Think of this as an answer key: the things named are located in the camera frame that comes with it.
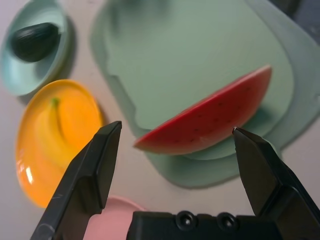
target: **pink plate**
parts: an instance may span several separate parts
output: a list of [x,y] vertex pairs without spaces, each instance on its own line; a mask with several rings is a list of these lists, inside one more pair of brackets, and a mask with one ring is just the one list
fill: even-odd
[[126,240],[135,211],[145,209],[126,198],[109,196],[102,213],[90,218],[83,240]]

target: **yellow plate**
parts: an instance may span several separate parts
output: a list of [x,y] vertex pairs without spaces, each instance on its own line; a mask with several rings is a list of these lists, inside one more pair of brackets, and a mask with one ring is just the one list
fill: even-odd
[[24,193],[39,207],[47,207],[64,172],[42,154],[35,139],[35,120],[53,98],[59,99],[60,127],[66,140],[80,151],[103,125],[99,107],[91,94],[72,80],[44,86],[31,99],[17,135],[16,173]]

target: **watermelon slice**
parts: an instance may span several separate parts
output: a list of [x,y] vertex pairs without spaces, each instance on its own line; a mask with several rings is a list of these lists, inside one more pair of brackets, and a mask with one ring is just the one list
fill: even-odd
[[267,65],[184,110],[138,139],[134,146],[148,152],[184,155],[206,149],[232,134],[257,111],[270,78]]

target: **teal bowl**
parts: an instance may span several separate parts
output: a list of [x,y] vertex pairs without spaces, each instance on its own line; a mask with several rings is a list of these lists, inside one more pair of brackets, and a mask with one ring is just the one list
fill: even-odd
[[[56,48],[38,62],[25,62],[17,58],[11,50],[11,34],[47,22],[59,28],[60,40]],[[54,80],[68,55],[70,38],[68,18],[55,0],[32,0],[27,3],[9,26],[1,47],[1,77],[6,89],[15,96],[22,96]]]

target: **white table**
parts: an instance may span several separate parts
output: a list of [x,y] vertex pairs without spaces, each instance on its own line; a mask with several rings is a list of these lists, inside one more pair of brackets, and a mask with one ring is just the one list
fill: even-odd
[[[26,2],[0,1],[1,41],[13,17]],[[167,182],[142,152],[132,148],[135,137],[89,49],[90,27],[103,0],[61,0],[61,4],[75,25],[77,37],[77,50],[69,78],[87,86],[110,122],[121,120],[123,123],[110,193],[130,198],[151,211],[253,214],[239,177],[206,189],[183,189]],[[24,102],[21,98],[11,96],[0,84],[0,239],[3,240],[29,239],[44,212],[24,195],[16,177],[15,139],[26,106]],[[283,151],[283,159],[320,207],[318,148],[320,119]]]

